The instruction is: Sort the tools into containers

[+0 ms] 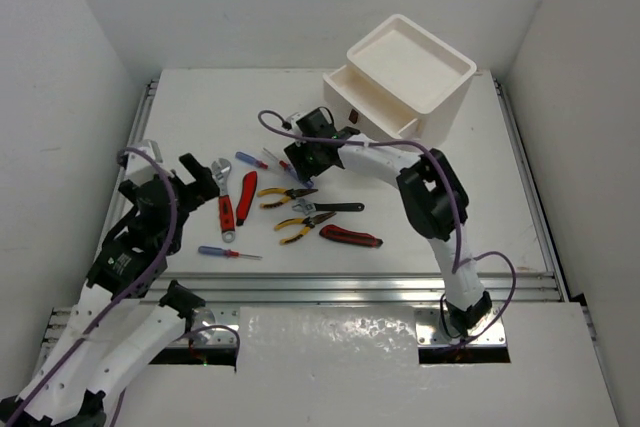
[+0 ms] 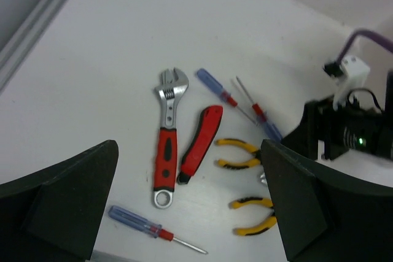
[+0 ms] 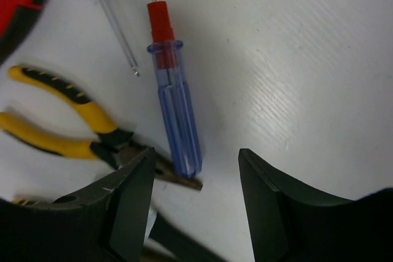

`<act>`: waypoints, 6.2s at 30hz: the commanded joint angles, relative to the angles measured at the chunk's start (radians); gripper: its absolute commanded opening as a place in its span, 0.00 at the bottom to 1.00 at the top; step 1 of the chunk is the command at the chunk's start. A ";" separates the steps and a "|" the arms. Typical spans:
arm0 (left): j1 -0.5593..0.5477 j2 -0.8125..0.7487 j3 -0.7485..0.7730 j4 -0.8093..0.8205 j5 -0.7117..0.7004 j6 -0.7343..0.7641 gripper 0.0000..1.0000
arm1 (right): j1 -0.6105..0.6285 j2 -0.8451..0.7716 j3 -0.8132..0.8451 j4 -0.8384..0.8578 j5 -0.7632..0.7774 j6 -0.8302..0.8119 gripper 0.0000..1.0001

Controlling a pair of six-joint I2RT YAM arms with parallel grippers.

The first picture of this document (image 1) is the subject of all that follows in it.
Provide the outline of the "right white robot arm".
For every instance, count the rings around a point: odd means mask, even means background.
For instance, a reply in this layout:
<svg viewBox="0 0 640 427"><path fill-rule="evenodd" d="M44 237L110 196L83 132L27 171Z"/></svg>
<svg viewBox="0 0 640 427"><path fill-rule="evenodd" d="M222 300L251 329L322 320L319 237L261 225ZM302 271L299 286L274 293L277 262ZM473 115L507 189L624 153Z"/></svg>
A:
<svg viewBox="0 0 640 427"><path fill-rule="evenodd" d="M467 260L464 239L469 199L446 156L408 142L378 142L359 130L338 130L321 108L282 121L294 142L285 154L296 173L309 180L339 167L381 180L399 192L406 218L434 253L445 285L451 325L466 336L492 308L490 295Z"/></svg>

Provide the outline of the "white top drawer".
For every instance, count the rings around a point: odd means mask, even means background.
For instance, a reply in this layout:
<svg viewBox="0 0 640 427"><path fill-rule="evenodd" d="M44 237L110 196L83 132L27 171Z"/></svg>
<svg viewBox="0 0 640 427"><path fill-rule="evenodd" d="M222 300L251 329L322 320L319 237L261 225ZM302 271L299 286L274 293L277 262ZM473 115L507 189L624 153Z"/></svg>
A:
<svg viewBox="0 0 640 427"><path fill-rule="evenodd" d="M323 95L337 118L374 140L419 136L417 116L348 65L323 75Z"/></svg>

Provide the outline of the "white drawer cabinet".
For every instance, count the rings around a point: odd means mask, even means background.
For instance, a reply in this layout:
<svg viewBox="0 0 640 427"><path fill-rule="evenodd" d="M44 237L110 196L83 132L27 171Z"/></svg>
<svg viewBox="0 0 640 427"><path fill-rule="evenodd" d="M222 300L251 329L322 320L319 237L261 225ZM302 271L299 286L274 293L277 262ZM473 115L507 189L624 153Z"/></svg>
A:
<svg viewBox="0 0 640 427"><path fill-rule="evenodd" d="M474 61L404 15L394 14L354 44L348 65L412 111L419 136L446 139L469 89Z"/></svg>

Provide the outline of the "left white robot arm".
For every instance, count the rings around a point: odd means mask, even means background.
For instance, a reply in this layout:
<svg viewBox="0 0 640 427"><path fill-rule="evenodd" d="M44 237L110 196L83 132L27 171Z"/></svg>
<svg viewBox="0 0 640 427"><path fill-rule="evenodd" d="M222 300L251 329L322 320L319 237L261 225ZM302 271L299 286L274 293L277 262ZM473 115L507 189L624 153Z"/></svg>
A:
<svg viewBox="0 0 640 427"><path fill-rule="evenodd" d="M178 282L147 321L111 357L116 331L139 306L181 248L190 214L220 194L210 168L190 154L180 163L184 182L142 148L119 154L125 178L118 187L131 209L105 235L65 329L30 383L1 402L8 426L97 426L110 395L123 390L141 367L186 333L203 299Z"/></svg>

